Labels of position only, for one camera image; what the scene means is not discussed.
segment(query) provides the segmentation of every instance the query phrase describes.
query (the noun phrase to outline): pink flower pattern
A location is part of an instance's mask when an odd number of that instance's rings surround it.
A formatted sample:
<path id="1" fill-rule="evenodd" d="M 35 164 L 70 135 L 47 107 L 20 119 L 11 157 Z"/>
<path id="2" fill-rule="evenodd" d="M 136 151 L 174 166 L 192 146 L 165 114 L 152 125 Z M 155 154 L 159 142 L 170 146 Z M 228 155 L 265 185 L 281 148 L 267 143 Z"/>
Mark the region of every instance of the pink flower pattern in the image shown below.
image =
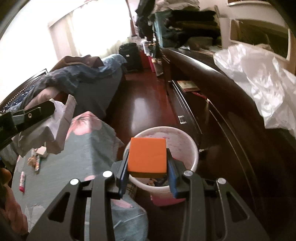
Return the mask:
<path id="1" fill-rule="evenodd" d="M 101 128 L 102 121 L 90 111 L 86 111 L 72 119 L 66 140 L 71 132 L 80 136 L 86 133 L 91 133 L 93 130 L 100 130 Z"/>

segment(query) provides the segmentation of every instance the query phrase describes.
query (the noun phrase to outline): screw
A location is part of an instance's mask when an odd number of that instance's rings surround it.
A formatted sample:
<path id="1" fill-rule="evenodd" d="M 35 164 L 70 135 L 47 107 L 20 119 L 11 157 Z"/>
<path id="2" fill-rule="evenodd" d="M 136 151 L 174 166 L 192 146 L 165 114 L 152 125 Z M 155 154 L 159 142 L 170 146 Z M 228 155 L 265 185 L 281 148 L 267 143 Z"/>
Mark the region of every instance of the screw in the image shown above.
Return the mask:
<path id="1" fill-rule="evenodd" d="M 104 171 L 103 177 L 111 177 L 113 175 L 112 171 Z"/>
<path id="2" fill-rule="evenodd" d="M 77 178 L 74 178 L 70 181 L 70 184 L 73 186 L 77 185 L 78 183 L 79 183 L 79 180 Z"/>
<path id="3" fill-rule="evenodd" d="M 193 175 L 193 172 L 190 171 L 190 170 L 186 170 L 186 171 L 183 172 L 183 174 L 184 174 L 184 176 L 186 176 L 186 177 L 190 177 L 190 176 Z"/>
<path id="4" fill-rule="evenodd" d="M 224 178 L 219 178 L 218 179 L 218 183 L 225 184 L 226 183 L 226 180 Z"/>

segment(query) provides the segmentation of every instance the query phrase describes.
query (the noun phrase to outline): white bucket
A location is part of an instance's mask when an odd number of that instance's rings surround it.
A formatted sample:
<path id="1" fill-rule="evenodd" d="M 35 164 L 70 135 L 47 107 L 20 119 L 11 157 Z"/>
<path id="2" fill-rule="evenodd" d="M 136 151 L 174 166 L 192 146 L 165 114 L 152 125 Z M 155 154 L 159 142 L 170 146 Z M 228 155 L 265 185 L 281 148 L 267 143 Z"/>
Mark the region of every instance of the white bucket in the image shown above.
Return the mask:
<path id="1" fill-rule="evenodd" d="M 173 158 L 182 161 L 186 169 L 196 171 L 198 162 L 198 149 L 194 140 L 184 131 L 169 126 L 158 126 L 140 132 L 135 137 L 165 138 L 166 147 L 170 149 Z M 124 153 L 130 148 L 127 144 Z M 131 175 L 129 180 L 137 187 L 148 191 L 152 197 L 172 198 L 169 186 L 153 187 L 147 185 L 149 178 L 135 178 Z"/>

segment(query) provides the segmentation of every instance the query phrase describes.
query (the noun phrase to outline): suitcase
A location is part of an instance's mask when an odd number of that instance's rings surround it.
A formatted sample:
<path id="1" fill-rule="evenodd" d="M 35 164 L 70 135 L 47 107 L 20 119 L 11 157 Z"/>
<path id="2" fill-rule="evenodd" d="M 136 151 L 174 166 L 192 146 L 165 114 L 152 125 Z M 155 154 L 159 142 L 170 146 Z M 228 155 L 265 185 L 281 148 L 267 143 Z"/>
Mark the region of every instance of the suitcase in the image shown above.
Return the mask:
<path id="1" fill-rule="evenodd" d="M 141 56 L 136 43 L 127 43 L 119 47 L 119 54 L 122 55 L 127 63 L 124 64 L 127 71 L 143 70 Z"/>

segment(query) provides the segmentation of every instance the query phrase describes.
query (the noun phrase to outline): wooden furniture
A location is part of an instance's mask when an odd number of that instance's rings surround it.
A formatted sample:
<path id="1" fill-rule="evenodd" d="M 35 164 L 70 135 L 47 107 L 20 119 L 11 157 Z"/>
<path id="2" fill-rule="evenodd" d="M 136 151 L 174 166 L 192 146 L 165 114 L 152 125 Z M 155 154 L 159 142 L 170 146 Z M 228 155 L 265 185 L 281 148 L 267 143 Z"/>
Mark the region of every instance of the wooden furniture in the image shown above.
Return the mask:
<path id="1" fill-rule="evenodd" d="M 179 128 L 205 150 L 197 173 L 225 178 L 272 240 L 290 240 L 285 235 L 295 232 L 295 138 L 283 129 L 265 129 L 253 100 L 211 56 L 172 48 L 161 52 L 166 91 Z M 177 80 L 194 81 L 206 99 L 183 92 Z"/>

